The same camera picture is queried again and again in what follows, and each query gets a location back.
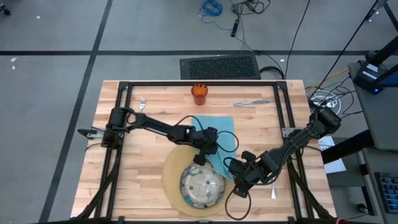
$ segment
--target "knife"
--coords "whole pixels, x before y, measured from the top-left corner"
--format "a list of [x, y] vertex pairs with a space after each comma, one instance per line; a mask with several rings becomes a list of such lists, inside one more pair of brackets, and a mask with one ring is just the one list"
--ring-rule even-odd
[[249, 102], [237, 102], [234, 103], [234, 106], [243, 106], [243, 105], [251, 105], [251, 104], [261, 104], [261, 103], [269, 103], [269, 100], [255, 100]]

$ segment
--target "silver fork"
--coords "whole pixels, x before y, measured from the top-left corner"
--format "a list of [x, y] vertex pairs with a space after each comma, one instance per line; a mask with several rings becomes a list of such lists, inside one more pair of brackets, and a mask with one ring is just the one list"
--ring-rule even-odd
[[141, 97], [141, 101], [139, 102], [140, 113], [142, 112], [144, 107], [145, 107], [145, 99]]

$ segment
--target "white paper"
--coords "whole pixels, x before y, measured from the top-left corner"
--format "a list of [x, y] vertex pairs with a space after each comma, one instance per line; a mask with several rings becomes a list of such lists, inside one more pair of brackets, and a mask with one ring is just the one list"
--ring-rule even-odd
[[[333, 141], [331, 136], [325, 136], [318, 140], [318, 144], [319, 149], [323, 151], [334, 146], [335, 142]], [[344, 166], [344, 163], [341, 159], [329, 162], [328, 164], [325, 164], [324, 167], [327, 174], [346, 171], [346, 167]]]

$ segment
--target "light blue napkin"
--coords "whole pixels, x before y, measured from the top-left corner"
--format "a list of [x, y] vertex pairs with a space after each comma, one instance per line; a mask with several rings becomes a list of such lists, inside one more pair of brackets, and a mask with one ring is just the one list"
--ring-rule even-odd
[[[230, 131], [234, 133], [234, 119], [231, 116], [195, 116], [199, 119], [204, 129], [210, 127], [216, 128], [220, 131]], [[200, 126], [196, 119], [192, 119], [192, 124], [196, 130], [200, 130]], [[221, 133], [218, 136], [217, 142], [227, 151], [235, 149], [235, 138], [230, 133]], [[225, 178], [233, 180], [233, 176], [228, 172], [228, 168], [224, 166], [223, 160], [225, 157], [236, 157], [235, 152], [225, 152], [220, 147], [217, 149], [217, 153], [214, 155], [206, 155], [206, 158], [210, 161], [211, 165]], [[226, 160], [225, 163], [229, 165], [230, 159]]]

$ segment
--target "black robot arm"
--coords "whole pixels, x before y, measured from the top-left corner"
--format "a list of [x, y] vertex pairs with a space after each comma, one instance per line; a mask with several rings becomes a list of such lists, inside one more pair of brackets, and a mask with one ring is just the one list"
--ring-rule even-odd
[[[130, 116], [135, 116], [135, 121], [129, 122]], [[150, 118], [144, 113], [136, 113], [131, 108], [114, 108], [109, 117], [102, 147], [117, 149], [121, 147], [122, 136], [134, 129], [145, 129], [153, 133], [163, 135], [168, 140], [178, 145], [187, 145], [200, 150], [199, 154], [193, 158], [194, 163], [204, 165], [206, 155], [216, 154], [217, 129], [209, 127], [197, 131], [194, 126], [189, 125], [169, 125]]]
[[246, 198], [249, 189], [258, 182], [262, 185], [273, 183], [291, 154], [305, 147], [313, 138], [319, 139], [334, 133], [340, 127], [340, 122], [340, 118], [331, 109], [316, 106], [307, 126], [291, 132], [281, 147], [266, 151], [258, 157], [244, 151], [242, 158], [245, 162], [229, 158], [229, 171], [234, 175], [234, 193]]

